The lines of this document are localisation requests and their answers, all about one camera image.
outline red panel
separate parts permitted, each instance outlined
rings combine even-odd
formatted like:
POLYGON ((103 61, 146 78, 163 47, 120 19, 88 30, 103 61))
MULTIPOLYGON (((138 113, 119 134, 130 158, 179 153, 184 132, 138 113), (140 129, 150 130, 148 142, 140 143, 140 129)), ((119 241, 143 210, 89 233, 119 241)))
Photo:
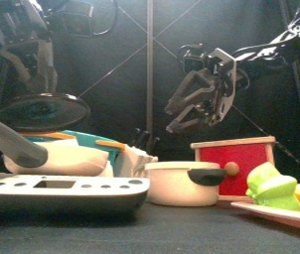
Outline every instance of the red panel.
POLYGON ((227 162, 235 162, 239 167, 234 177, 225 177, 219 185, 219 195, 245 195, 246 176, 254 167, 268 161, 265 146, 266 144, 245 144, 201 148, 202 162, 218 163, 221 168, 227 162))

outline white container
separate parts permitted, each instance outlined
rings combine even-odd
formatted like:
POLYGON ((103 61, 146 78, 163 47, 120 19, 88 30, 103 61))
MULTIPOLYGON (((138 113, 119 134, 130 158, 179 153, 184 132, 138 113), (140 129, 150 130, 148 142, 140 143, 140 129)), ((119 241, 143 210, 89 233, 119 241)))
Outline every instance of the white container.
POLYGON ((150 179, 147 200, 152 203, 172 206, 209 206, 219 199, 218 184, 225 178, 219 164, 207 162, 158 162, 144 165, 150 179), (218 173, 218 180, 207 186, 195 184, 190 173, 218 173))

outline digital scale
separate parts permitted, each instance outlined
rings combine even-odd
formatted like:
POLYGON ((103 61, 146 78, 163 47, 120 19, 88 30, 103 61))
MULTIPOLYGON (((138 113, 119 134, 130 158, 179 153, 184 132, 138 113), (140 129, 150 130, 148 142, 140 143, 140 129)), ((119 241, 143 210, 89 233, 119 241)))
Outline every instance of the digital scale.
POLYGON ((144 202, 148 180, 0 173, 0 214, 120 214, 144 202))

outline black disc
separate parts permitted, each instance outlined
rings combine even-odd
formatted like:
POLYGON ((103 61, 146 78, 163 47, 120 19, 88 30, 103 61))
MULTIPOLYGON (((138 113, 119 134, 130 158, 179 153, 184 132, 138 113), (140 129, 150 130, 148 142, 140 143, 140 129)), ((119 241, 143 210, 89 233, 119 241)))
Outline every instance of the black disc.
POLYGON ((0 122, 18 132, 53 132, 76 125, 88 113, 75 96, 41 93, 16 97, 0 109, 0 122))

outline table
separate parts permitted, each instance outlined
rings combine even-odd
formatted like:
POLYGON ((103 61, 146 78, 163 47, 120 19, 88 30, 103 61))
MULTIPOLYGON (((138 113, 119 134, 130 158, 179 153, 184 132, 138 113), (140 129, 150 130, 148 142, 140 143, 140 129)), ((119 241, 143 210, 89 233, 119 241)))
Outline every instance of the table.
POLYGON ((219 202, 128 216, 0 216, 0 253, 300 253, 300 229, 219 202))

